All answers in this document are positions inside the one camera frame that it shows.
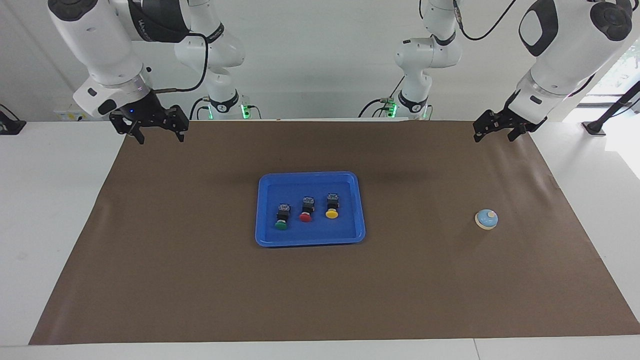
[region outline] brown paper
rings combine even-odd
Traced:
[[[185,143],[128,138],[31,344],[639,334],[531,138],[472,132],[207,122]],[[258,246],[260,177],[329,170],[358,176],[365,240]]]

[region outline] green button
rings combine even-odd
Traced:
[[[279,220],[276,223],[276,229],[278,229],[278,230],[286,230],[287,229],[287,223],[282,221],[282,220]]]

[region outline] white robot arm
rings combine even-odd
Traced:
[[[164,109],[156,94],[195,89],[153,90],[150,69],[133,52],[132,40],[176,44],[183,64],[205,71],[212,112],[221,119],[242,113],[241,96],[224,68],[242,64],[244,49],[225,32],[210,0],[48,0],[48,5],[56,28],[89,70],[74,99],[93,117],[109,115],[119,133],[143,143],[140,127],[158,126],[183,141],[189,119],[179,106]]]
[[[396,113],[399,117],[420,117],[426,110],[433,83],[426,71],[452,67],[462,56],[453,2],[425,0],[422,13],[431,37],[405,40],[396,52],[396,64],[405,75],[403,88],[394,99],[399,105]]]
[[[520,23],[520,38],[536,63],[499,113],[474,122],[476,142],[512,128],[509,140],[537,130],[558,104],[607,63],[632,29],[629,0],[537,0]]]
[[[424,0],[424,25],[430,38],[406,40],[396,54],[405,83],[395,100],[397,116],[420,117],[431,89],[427,69],[451,67],[462,54],[456,23],[462,29],[462,0]],[[487,110],[474,122],[476,142],[488,133],[512,128],[511,141],[533,132],[558,104],[609,61],[632,28],[630,0],[537,0],[520,23],[520,38],[537,57],[516,91],[498,113]]]

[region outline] plastic tray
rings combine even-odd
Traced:
[[[327,218],[326,197],[340,197],[339,216]],[[311,222],[302,222],[302,198],[316,200]],[[289,204],[287,230],[275,228],[278,206]],[[358,179],[352,172],[268,174],[260,179],[255,240],[263,247],[294,247],[358,243],[365,237]]]

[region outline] black cable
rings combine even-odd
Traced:
[[[177,89],[177,88],[166,88],[166,89],[159,89],[159,90],[155,90],[156,94],[166,94],[166,93],[170,93],[170,92],[192,92],[193,90],[196,90],[197,88],[200,87],[200,85],[202,85],[202,83],[204,82],[204,78],[207,76],[207,66],[209,65],[209,43],[207,42],[207,37],[204,36],[203,34],[199,34],[199,33],[190,33],[187,35],[188,37],[201,37],[202,40],[204,40],[204,69],[202,69],[202,76],[200,77],[200,81],[198,81],[198,83],[196,84],[196,86],[193,86],[191,88],[188,89]]]
[[[504,10],[504,13],[502,13],[502,15],[498,18],[498,21],[495,22],[495,24],[491,27],[491,29],[489,29],[489,31],[486,32],[486,34],[484,34],[483,36],[479,37],[479,38],[473,38],[470,37],[467,32],[465,31],[465,27],[462,24],[462,13],[460,12],[460,7],[458,6],[458,2],[457,0],[453,0],[453,6],[457,11],[456,14],[456,19],[458,21],[458,26],[460,27],[460,31],[462,32],[462,34],[469,40],[471,41],[480,41],[484,38],[486,38],[487,36],[489,36],[490,33],[493,32],[493,30],[495,30],[495,28],[498,26],[498,24],[500,24],[500,22],[502,21],[502,19],[505,17],[505,15],[507,15],[507,13],[509,12],[509,10],[511,10],[511,8],[513,7],[513,5],[516,3],[516,1],[518,0],[511,0],[511,4],[509,4],[509,6],[507,6],[507,9]]]
[[[257,109],[258,110],[258,116],[260,117],[260,119],[262,119],[262,112],[260,111],[259,107],[257,107],[256,105],[249,105],[249,106],[247,106],[247,108],[249,108],[249,109]]]
[[[631,108],[633,108],[635,105],[638,104],[638,102],[640,102],[640,97],[638,98],[638,100],[636,100],[633,104],[631,104],[631,106],[629,106],[627,109],[625,109],[624,111],[622,111],[621,113],[617,113],[615,115],[611,115],[611,117],[616,117],[618,115],[622,115],[624,113],[626,113],[627,111],[629,111]]]
[[[191,113],[189,113],[189,120],[193,120],[193,114],[196,112],[196,107],[203,101],[205,101],[203,98],[199,98],[198,100],[196,100],[196,102],[193,103],[193,106],[191,107]]]
[[[569,95],[569,97],[573,97],[574,95],[577,95],[578,93],[580,93],[581,91],[584,90],[584,88],[586,88],[589,83],[591,82],[591,80],[593,80],[593,77],[596,76],[596,74],[591,75],[591,77],[587,80],[586,83],[584,83],[578,90],[574,91],[571,95]]]
[[[196,119],[200,120],[200,110],[208,110],[209,107],[208,106],[201,106],[198,108],[198,112],[196,112]]]
[[[391,95],[389,95],[389,97],[393,97],[394,94],[396,93],[396,90],[398,90],[398,88],[400,87],[400,84],[402,84],[402,82],[404,81],[404,79],[406,78],[406,75],[402,77],[402,79],[400,79],[400,82],[398,83],[398,85],[396,85],[396,88],[394,89],[393,92],[391,92]]]
[[[386,107],[384,107],[384,106],[383,106],[382,108],[380,108],[380,109],[378,109],[378,110],[374,111],[374,112],[373,112],[373,115],[371,115],[371,117],[376,117],[376,113],[377,113],[378,111],[380,111],[380,115],[378,115],[378,117],[381,117],[381,116],[382,116],[382,114],[385,112],[385,110],[389,110],[389,108],[386,108]]]
[[[364,112],[365,112],[365,111],[367,111],[367,109],[368,109],[371,105],[375,104],[376,102],[382,102],[382,100],[380,100],[380,99],[376,99],[376,100],[371,101],[369,104],[367,104],[367,106],[365,106],[365,107],[364,107],[364,109],[362,109],[362,111],[360,112],[360,114],[358,115],[358,117],[362,117],[362,114],[364,114]]]
[[[13,113],[13,111],[11,111],[11,109],[7,108],[5,105],[0,104],[0,107],[2,107],[3,109],[5,109],[6,111],[9,111],[9,114],[13,115],[13,117],[15,117],[15,120],[20,121],[20,118]]]

